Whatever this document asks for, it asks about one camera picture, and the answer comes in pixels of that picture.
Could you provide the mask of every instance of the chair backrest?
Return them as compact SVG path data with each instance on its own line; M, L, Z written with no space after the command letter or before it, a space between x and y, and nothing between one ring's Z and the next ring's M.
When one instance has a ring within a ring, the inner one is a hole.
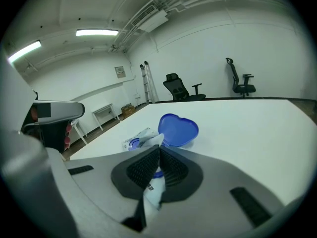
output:
M232 73L233 73L233 86L237 86L239 84L239 77L236 71L236 67L233 65L233 60L231 58L226 58L227 63L230 65Z
M163 85L170 91L173 95L173 100L183 100L189 97L183 81L178 77L176 73L171 73L166 75L166 81L163 82Z

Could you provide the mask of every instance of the black office chair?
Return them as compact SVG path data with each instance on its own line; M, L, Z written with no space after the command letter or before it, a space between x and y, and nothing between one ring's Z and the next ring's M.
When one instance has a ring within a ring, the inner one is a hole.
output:
M174 102L181 101L202 101L206 98L205 94L198 94L198 86L202 85L197 84L192 87L195 88L195 95L189 95L186 90L183 81L178 77L176 73L166 75L166 81L163 82L163 85L171 92L173 95Z
M240 93L242 97L244 98L245 95L249 96L249 93L254 93L256 91L256 88L254 85L248 85L249 78L254 77L251 74L243 74L244 77L244 84L239 85L239 77L236 71L235 66L233 65L233 60L231 58L226 58L227 63L230 65L233 73L233 86L232 90L235 93Z

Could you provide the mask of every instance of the blue heart-shaped lid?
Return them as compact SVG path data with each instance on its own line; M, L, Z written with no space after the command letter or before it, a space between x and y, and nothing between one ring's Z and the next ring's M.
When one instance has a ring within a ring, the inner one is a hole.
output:
M192 120L166 114L159 120L158 132L164 134L163 145L183 146L197 137L199 129Z

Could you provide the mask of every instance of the fluorescent light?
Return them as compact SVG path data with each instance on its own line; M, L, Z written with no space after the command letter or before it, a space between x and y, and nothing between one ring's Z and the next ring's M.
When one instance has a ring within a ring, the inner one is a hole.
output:
M86 30L77 30L76 36L82 35L117 35L118 31L115 30L104 30L104 29L86 29Z
M27 47L19 50L17 53L13 54L12 56L10 56L8 60L10 63L13 63L15 60L17 60L21 56L24 56L26 53L29 53L30 51L37 49L40 46L41 46L40 41L36 41L36 42L28 45Z

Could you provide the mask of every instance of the white table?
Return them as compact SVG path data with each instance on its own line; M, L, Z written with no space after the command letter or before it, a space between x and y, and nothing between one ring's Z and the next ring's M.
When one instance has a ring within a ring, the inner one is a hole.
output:
M195 121L199 135L185 149L234 164L284 204L308 188L316 167L317 126L286 100L151 104L106 131L71 160L122 152L121 142L167 113Z
M87 137L87 134L84 133L82 127L79 126L79 119L73 120L70 124L73 128L75 128L75 130L77 131L78 135L80 136L80 138L84 141L85 145L87 145L88 143L86 142L86 140L84 139L84 135Z
M112 112L112 114L113 114L113 118L114 118L114 119L117 118L118 121L120 121L119 116L115 113L115 111L114 111L114 109L113 109L112 103L106 104L106 105L104 105L104 106L102 106L102 107L99 107L99 108L96 108L96 109L92 110L91 112L92 112L92 114L93 114L93 116L94 116L94 118L95 118L95 120L96 120L96 122L97 122L99 128L100 128L102 131L103 131L104 129L102 128L102 126L101 126L101 124L100 124L100 122L99 122L99 120L98 120L96 114L97 114L97 113L100 113L100 112L102 112L102 111L104 111L104 110L106 110L106 109L110 109L111 112Z

